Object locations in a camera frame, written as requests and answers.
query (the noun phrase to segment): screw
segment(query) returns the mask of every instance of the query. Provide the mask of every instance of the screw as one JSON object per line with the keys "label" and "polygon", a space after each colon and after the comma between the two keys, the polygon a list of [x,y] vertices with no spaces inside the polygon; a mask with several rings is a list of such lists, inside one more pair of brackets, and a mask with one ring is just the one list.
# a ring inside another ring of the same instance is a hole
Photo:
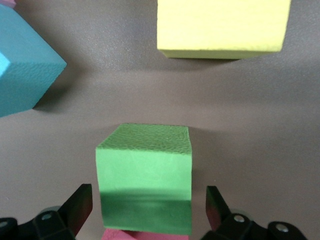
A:
{"label": "screw", "polygon": [[51,213],[48,213],[48,214],[43,215],[41,220],[47,220],[47,219],[50,219],[51,217],[52,217]]}
{"label": "screw", "polygon": [[234,218],[233,218],[235,221],[237,221],[238,223],[244,223],[245,222],[245,219],[243,216],[240,216],[240,215],[235,215]]}
{"label": "screw", "polygon": [[8,225],[8,222],[7,221],[2,221],[2,222],[0,222],[0,228],[3,228],[3,227],[5,227],[5,226],[7,226]]}
{"label": "screw", "polygon": [[280,232],[283,232],[283,233],[289,232],[289,229],[288,229],[285,225],[283,225],[283,224],[278,223],[275,227],[276,227],[276,229],[278,229]]}

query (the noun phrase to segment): black bracket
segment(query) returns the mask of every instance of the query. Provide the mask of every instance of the black bracket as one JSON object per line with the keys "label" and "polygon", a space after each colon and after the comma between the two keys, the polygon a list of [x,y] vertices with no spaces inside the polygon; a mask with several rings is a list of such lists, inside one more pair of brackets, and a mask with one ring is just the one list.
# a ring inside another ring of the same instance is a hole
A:
{"label": "black bracket", "polygon": [[58,211],[42,212],[21,225],[13,217],[0,218],[0,239],[75,240],[92,208],[92,186],[82,184]]}
{"label": "black bracket", "polygon": [[243,214],[231,213],[216,186],[206,189],[205,210],[211,231],[202,240],[307,240],[287,222],[273,221],[266,229]]}

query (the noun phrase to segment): yellow block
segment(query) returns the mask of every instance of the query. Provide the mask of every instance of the yellow block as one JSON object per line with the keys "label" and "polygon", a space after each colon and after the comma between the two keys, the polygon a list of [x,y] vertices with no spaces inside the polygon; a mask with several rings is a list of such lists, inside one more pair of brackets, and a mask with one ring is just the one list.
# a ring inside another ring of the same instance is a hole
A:
{"label": "yellow block", "polygon": [[158,0],[168,58],[245,59],[282,49],[291,0]]}

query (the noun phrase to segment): blue block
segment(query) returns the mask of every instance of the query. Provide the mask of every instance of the blue block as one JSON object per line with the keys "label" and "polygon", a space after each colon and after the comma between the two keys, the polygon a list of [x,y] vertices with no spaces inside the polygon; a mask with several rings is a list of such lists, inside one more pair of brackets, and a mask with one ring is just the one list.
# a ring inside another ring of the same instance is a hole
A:
{"label": "blue block", "polygon": [[66,62],[10,7],[0,4],[0,117],[32,109]]}

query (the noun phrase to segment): toy block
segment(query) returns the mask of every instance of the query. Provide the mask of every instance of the toy block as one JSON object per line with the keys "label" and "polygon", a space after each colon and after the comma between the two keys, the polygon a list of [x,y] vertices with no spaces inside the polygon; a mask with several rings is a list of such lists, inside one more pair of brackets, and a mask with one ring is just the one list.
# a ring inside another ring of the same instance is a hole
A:
{"label": "toy block", "polygon": [[101,240],[189,240],[189,236],[106,229]]}
{"label": "toy block", "polygon": [[12,8],[0,4],[0,117],[32,109],[66,62]]}
{"label": "toy block", "polygon": [[0,4],[5,5],[12,9],[16,6],[15,0],[0,0]]}
{"label": "toy block", "polygon": [[168,58],[245,59],[282,49],[291,0],[158,0]]}
{"label": "toy block", "polygon": [[188,127],[122,124],[96,148],[96,168],[106,228],[191,234]]}

